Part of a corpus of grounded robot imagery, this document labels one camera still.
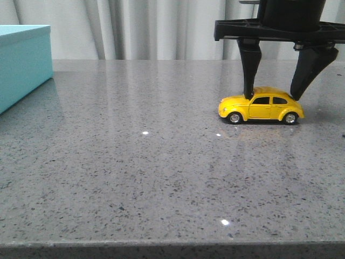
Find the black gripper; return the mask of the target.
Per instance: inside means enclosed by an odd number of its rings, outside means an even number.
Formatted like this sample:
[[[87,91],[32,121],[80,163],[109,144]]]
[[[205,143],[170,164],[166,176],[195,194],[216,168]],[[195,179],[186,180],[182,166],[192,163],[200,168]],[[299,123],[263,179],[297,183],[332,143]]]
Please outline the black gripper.
[[[253,84],[261,61],[259,40],[323,43],[295,44],[299,51],[291,96],[299,100],[318,74],[332,63],[344,42],[344,24],[320,21],[325,1],[259,1],[257,18],[215,21],[214,39],[238,39],[244,74],[244,96],[254,95]]]

